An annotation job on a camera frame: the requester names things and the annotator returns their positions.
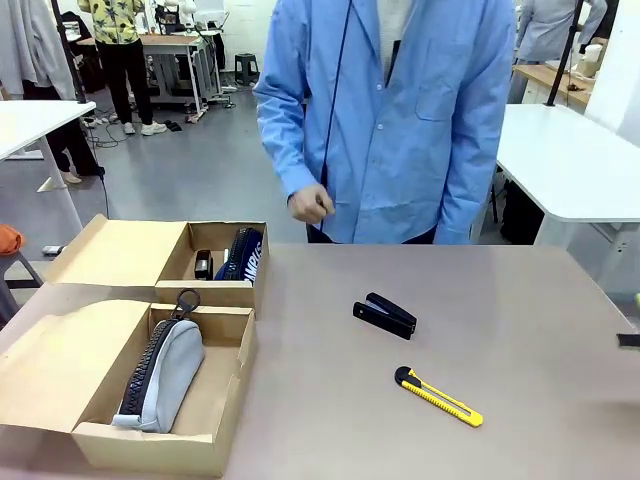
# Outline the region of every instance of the person in blue shirt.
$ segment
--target person in blue shirt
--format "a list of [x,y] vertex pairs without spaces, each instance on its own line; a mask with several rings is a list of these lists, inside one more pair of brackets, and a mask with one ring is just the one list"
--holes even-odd
[[309,241],[468,244],[514,42],[512,0],[278,0],[254,93]]
[[[585,1],[591,6],[591,11],[578,38],[580,45],[591,41],[607,12],[605,0]],[[516,40],[518,65],[560,60],[575,9],[576,0],[524,0]],[[508,103],[522,103],[526,89],[527,79],[522,75],[514,75]]]

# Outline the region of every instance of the yellow patterned shirt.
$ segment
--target yellow patterned shirt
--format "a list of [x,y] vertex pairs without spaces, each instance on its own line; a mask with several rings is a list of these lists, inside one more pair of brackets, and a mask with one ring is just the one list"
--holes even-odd
[[144,0],[78,0],[78,6],[93,17],[98,42],[126,45],[138,40],[135,16],[144,11]]

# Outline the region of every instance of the fist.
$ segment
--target fist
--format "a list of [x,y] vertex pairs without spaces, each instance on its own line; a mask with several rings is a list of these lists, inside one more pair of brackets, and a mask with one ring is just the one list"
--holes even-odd
[[329,194],[319,183],[291,195],[287,206],[293,218],[310,225],[320,223],[327,215],[336,213]]

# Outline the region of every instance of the black pants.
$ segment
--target black pants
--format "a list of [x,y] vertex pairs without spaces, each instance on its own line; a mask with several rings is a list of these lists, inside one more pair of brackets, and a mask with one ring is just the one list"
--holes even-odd
[[[407,240],[403,245],[431,245],[435,236],[436,229],[434,227],[427,233],[423,233],[411,240]],[[313,225],[307,225],[307,241],[309,243],[335,243],[326,233],[321,232]]]
[[96,42],[113,106],[122,123],[131,122],[131,107],[127,92],[127,76],[138,105],[138,115],[145,125],[153,122],[151,99],[147,86],[147,63],[140,40],[126,45]]
[[[22,86],[25,100],[60,100],[58,92],[53,87],[36,87],[28,81],[23,81]],[[68,172],[71,166],[69,158],[64,153],[64,150],[67,149],[78,175],[99,175],[98,164],[87,144],[87,140],[84,138],[78,120],[72,120],[48,133],[47,142],[51,147],[51,153],[53,153],[53,158],[55,158],[60,171]]]

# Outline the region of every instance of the cardboard box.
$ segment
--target cardboard box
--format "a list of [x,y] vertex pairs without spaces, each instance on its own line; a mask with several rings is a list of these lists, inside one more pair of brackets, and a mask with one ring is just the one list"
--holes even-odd
[[[211,250],[217,271],[224,263],[224,250],[231,248],[242,227],[263,235],[254,284],[196,280],[197,251]],[[97,215],[52,262],[45,277],[51,283],[130,287],[120,289],[123,298],[140,299],[146,294],[150,301],[171,304],[183,288],[195,288],[202,305],[259,311],[268,257],[266,223],[143,222]]]
[[45,317],[0,358],[0,424],[70,433],[98,468],[221,476],[255,357],[251,309],[189,315],[205,359],[171,433],[109,425],[154,326],[172,310],[111,300]]

